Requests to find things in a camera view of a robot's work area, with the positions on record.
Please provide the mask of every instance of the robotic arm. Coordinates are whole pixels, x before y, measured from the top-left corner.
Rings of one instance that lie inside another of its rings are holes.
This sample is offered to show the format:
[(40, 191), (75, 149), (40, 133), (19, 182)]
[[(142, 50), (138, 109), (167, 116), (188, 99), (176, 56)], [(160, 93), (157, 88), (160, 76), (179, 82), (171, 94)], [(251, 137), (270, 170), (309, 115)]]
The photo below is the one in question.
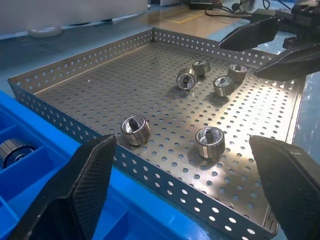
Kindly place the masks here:
[(288, 240), (320, 239), (320, 166), (301, 148), (249, 140), (263, 191)]
[(285, 51), (255, 71), (259, 78), (286, 82), (320, 71), (320, 5), (295, 4), (291, 12), (276, 10), (274, 16), (236, 28), (218, 45), (243, 51), (273, 41), (281, 25), (296, 27), (296, 37), (286, 38)]

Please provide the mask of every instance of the metal bearing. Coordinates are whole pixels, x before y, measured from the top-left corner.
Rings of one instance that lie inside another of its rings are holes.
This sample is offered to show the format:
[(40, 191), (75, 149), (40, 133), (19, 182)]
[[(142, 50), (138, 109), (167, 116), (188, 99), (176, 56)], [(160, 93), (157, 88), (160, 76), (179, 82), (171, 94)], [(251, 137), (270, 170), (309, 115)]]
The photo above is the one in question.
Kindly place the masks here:
[(235, 91), (235, 82), (231, 76), (221, 76), (214, 80), (213, 87), (218, 96), (225, 97)]
[(151, 129), (143, 116), (135, 115), (127, 118), (121, 126), (125, 139), (130, 145), (142, 145), (148, 141)]
[(195, 86), (196, 80), (196, 72), (191, 68), (184, 68), (179, 71), (176, 78), (176, 84), (180, 89), (187, 91)]
[(192, 65), (192, 68), (197, 76), (204, 75), (211, 70), (210, 62), (208, 60), (197, 61)]
[(232, 77), (235, 82), (242, 82), (245, 79), (247, 72), (248, 69), (245, 66), (232, 64), (229, 66), (227, 75)]
[(217, 159), (225, 151), (224, 132), (214, 126), (207, 126), (195, 134), (200, 156), (206, 159)]
[(0, 164), (2, 168), (18, 162), (36, 148), (23, 139), (12, 138), (0, 144)]

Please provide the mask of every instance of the blue plastic bin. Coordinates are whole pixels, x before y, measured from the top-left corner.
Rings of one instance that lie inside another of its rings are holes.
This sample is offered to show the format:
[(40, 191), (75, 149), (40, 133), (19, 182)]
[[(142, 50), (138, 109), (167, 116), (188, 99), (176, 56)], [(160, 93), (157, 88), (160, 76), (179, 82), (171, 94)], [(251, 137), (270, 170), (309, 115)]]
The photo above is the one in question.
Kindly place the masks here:
[[(0, 142), (11, 138), (24, 138), (37, 149), (6, 169), (0, 168), (0, 240), (8, 237), (41, 188), (79, 147), (76, 141), (0, 92)], [(194, 221), (113, 168), (93, 239), (209, 237)]]

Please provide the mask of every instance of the metal tray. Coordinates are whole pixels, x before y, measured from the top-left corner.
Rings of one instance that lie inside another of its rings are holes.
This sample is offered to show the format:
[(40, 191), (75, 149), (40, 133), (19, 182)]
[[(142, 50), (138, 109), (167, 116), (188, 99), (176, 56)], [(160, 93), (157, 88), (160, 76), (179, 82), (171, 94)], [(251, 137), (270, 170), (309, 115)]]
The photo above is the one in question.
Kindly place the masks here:
[[(292, 143), (305, 79), (257, 78), (254, 68), (273, 54), (217, 44), (153, 28), (12, 77), (9, 84), (20, 103), (81, 143), (116, 134), (115, 166), (233, 239), (270, 239), (278, 223), (248, 139)], [(177, 73), (199, 60), (209, 60), (211, 72), (191, 92), (179, 90)], [(246, 65), (248, 74), (231, 96), (218, 97), (213, 81), (231, 63)], [(121, 123), (132, 115), (143, 115), (151, 126), (142, 147), (127, 145), (121, 135)], [(204, 126), (225, 133), (226, 150), (217, 161), (197, 153), (195, 134)]]

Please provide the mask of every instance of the bearing in bin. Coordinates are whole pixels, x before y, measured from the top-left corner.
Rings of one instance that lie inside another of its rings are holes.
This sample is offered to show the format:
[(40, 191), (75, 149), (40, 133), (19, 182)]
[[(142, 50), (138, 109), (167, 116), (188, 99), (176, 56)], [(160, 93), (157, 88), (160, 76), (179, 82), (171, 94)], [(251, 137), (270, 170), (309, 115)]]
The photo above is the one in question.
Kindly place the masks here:
[(36, 148), (24, 139), (8, 139), (0, 144), (0, 165), (5, 169), (35, 150)]

